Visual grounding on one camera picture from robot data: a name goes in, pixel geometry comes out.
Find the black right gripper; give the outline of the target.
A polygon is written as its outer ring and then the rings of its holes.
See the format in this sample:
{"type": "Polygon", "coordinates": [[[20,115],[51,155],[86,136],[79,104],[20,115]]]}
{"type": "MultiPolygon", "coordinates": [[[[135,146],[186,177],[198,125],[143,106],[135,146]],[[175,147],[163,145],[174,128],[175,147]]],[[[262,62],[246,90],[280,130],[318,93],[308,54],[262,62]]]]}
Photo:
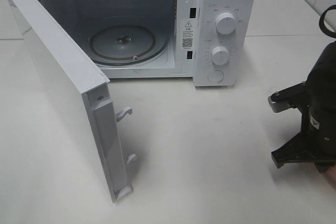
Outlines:
{"type": "Polygon", "coordinates": [[[335,109],[327,109],[310,95],[305,82],[271,95],[276,101],[288,100],[302,109],[301,131],[277,150],[271,158],[277,168],[291,163],[313,163],[320,173],[335,165],[335,109]]]}

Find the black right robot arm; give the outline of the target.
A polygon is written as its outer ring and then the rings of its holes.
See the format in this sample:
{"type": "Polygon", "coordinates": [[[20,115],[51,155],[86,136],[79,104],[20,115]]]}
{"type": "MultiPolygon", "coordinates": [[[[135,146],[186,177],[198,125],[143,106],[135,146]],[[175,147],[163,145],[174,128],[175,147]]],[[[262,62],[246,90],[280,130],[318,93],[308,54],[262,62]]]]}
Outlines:
{"type": "Polygon", "coordinates": [[[271,153],[277,168],[313,163],[320,173],[335,165],[335,43],[328,44],[306,81],[269,96],[275,113],[301,112],[300,132],[271,153]]]}

